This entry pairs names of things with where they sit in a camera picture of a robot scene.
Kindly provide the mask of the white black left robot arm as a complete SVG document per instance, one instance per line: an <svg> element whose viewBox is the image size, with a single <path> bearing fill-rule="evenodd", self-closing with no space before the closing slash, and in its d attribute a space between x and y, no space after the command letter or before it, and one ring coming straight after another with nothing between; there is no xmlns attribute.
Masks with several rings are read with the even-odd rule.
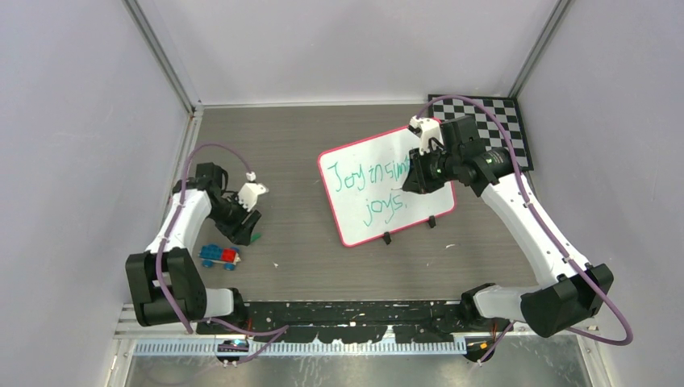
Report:
<svg viewBox="0 0 684 387"><path fill-rule="evenodd" d="M229 334L248 321L235 288L207 288L192 261L203 223L210 219L235 245L248 246L261 218L260 196L268 188L249 172L238 191L227 188L228 173L214 163L198 164L191 177L173 187L173 209L154 240L125 264L137 322L142 327L216 318Z"/></svg>

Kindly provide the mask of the pink framed whiteboard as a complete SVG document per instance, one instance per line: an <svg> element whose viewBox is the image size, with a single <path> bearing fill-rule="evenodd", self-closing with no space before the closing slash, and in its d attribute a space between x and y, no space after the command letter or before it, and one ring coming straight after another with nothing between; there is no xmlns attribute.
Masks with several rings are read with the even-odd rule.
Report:
<svg viewBox="0 0 684 387"><path fill-rule="evenodd" d="M434 193L402 190L409 151L419 139L405 127L320 153L322 177L341 243L352 248L454 211L453 184Z"/></svg>

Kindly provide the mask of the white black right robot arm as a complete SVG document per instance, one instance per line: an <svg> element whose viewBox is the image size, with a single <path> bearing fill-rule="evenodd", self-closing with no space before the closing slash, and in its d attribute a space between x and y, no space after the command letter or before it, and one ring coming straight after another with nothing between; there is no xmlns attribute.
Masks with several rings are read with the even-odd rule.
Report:
<svg viewBox="0 0 684 387"><path fill-rule="evenodd" d="M563 237L520 174L513 153L486 148L470 116L444 122L412 117L407 129L419 146L408 152L402 190L432 194L452 181L470 187L502 220L536 279L527 288L485 283L464 292L458 315L465 327L480 331L501 318L526 323L548 338L600 311L613 273L605 264L591 264Z"/></svg>

